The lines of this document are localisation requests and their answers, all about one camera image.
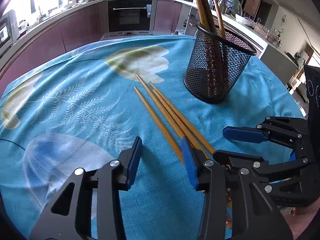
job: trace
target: wooden cabinet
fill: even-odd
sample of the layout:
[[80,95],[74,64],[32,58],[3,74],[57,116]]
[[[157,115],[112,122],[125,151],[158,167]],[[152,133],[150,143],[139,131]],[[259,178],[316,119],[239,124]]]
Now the wooden cabinet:
[[0,73],[0,97],[10,82],[28,71],[68,51],[99,41],[104,34],[103,18],[98,17],[102,4],[67,15],[27,41]]
[[174,32],[178,24],[180,10],[181,3],[158,0],[153,34],[165,35]]
[[56,24],[54,27],[46,30],[34,41],[31,41],[30,45],[21,48],[21,50],[23,51],[15,58],[1,77],[0,96],[2,96],[10,82],[66,52],[59,25]]
[[103,26],[99,25],[98,5],[77,11],[59,22],[59,27],[66,52],[99,41],[103,36]]

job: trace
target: oven door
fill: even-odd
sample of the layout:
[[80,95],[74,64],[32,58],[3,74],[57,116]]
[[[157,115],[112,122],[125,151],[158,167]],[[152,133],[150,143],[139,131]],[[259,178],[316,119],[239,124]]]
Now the oven door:
[[109,32],[150,31],[152,0],[108,2]]

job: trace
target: blue finger pad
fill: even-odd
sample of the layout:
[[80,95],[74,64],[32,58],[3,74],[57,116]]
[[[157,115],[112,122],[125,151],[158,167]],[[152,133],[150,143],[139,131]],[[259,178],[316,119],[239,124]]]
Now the blue finger pad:
[[296,154],[292,151],[289,162],[295,161],[296,160]]
[[268,141],[268,137],[263,132],[240,130],[233,128],[225,128],[223,136],[228,140],[236,140],[242,142],[261,143]]
[[183,137],[181,139],[181,152],[182,152],[183,160],[187,169],[189,182],[192,185],[192,187],[196,190],[199,186],[199,182],[197,179],[197,169],[193,161],[193,158],[191,155],[191,149],[189,148],[186,137]]
[[142,140],[140,137],[136,137],[134,143],[133,143],[133,152],[132,152],[132,158],[130,161],[130,164],[128,166],[128,178],[127,178],[127,187],[131,187],[134,183],[134,180],[136,178],[141,154],[142,154]]

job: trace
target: bowl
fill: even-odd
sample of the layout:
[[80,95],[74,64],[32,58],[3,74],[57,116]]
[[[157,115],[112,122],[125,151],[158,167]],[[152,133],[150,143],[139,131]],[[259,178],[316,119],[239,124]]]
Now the bowl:
[[255,26],[255,22],[249,18],[243,18],[240,15],[236,14],[236,22],[246,25],[246,26],[250,26],[250,27],[254,27]]

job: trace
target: door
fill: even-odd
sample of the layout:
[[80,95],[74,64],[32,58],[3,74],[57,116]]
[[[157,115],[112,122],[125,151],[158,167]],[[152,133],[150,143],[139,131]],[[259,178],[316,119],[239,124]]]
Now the door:
[[108,2],[109,32],[149,31],[152,0]]
[[261,24],[265,25],[271,10],[272,4],[269,4],[267,2],[261,1],[260,7],[258,9],[257,17],[256,19],[260,18],[261,19]]

